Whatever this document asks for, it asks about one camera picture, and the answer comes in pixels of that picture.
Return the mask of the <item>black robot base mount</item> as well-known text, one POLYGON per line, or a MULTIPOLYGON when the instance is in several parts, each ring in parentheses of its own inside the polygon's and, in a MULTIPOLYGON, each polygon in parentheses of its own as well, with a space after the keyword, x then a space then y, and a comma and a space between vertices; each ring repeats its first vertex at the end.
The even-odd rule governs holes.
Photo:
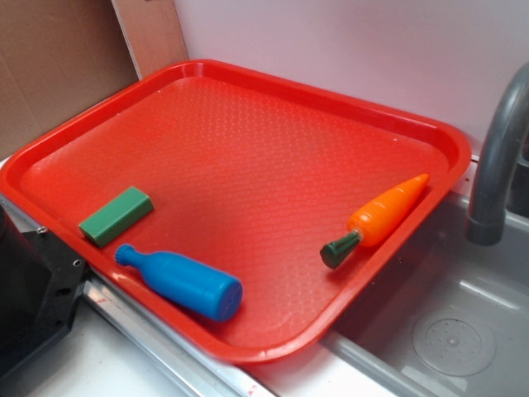
POLYGON ((71 330, 86 260, 53 232, 20 231, 1 210, 1 378, 71 330))

